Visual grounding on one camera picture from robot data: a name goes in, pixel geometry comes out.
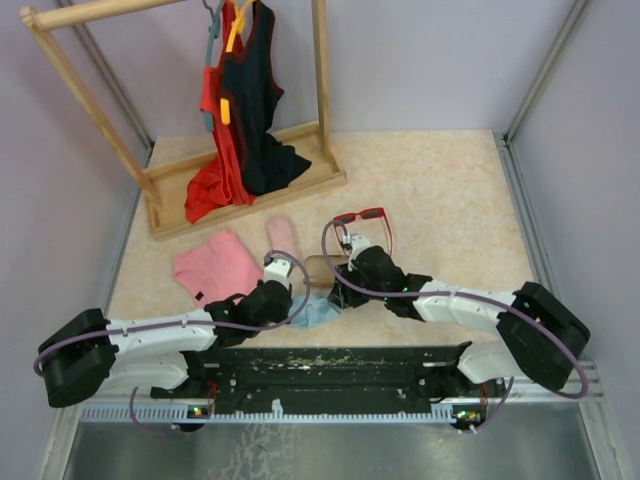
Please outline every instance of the wooden clothes rack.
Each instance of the wooden clothes rack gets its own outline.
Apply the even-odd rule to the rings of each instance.
[[[228,221],[257,209],[282,205],[346,183],[344,167],[331,146],[326,3],[325,0],[311,0],[319,120],[274,133],[278,140],[293,145],[297,153],[311,160],[311,168],[294,180],[289,187],[257,197],[251,207],[248,205],[222,207],[213,210],[194,225],[186,220],[184,203],[187,185],[198,170],[211,162],[216,154],[215,148],[206,154],[178,159],[168,165],[140,167],[100,103],[51,33],[57,28],[180,1],[184,0],[94,0],[46,12],[37,12],[33,7],[24,7],[20,10],[22,22],[142,190],[153,237],[161,239],[176,236],[194,228]]]

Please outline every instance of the orange hanger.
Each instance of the orange hanger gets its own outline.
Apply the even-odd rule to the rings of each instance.
[[[227,46],[225,48],[226,53],[230,53],[233,51],[233,43],[236,39],[236,35],[238,32],[242,32],[242,29],[245,25],[245,12],[247,11],[247,7],[251,5],[253,2],[257,0],[247,0],[242,8],[238,11],[238,5],[235,0],[231,0],[233,6],[236,10],[236,19],[233,21],[231,25],[231,32],[229,33],[229,40],[227,41]],[[222,123],[225,125],[229,125],[231,123],[231,112],[229,110],[229,100],[226,98],[220,97],[220,116],[222,117]]]

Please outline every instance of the gray floor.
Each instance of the gray floor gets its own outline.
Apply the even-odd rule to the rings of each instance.
[[[208,425],[158,437],[85,423],[65,479],[596,479],[578,412],[508,405],[477,436],[444,425]]]

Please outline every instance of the gray wall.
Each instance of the gray wall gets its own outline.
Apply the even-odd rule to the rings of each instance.
[[[0,3],[0,478],[30,479],[53,410],[40,342],[105,296],[134,183],[19,19]],[[53,8],[47,1],[37,8]],[[107,99],[69,33],[63,45]],[[140,153],[132,137],[127,142]]]
[[[276,12],[274,71],[286,91],[276,126],[314,120],[311,0],[266,3]],[[571,4],[327,0],[332,127],[505,131]],[[192,0],[90,25],[152,135],[204,132],[208,24]]]
[[[640,2],[595,1],[516,143],[563,299],[640,477]]]

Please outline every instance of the black tank top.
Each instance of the black tank top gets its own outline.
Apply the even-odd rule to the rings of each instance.
[[[271,38],[275,15],[260,0],[253,4],[253,26],[241,53],[225,53],[220,96],[229,100],[242,182],[262,195],[285,188],[311,162],[267,133],[284,94],[273,79]]]

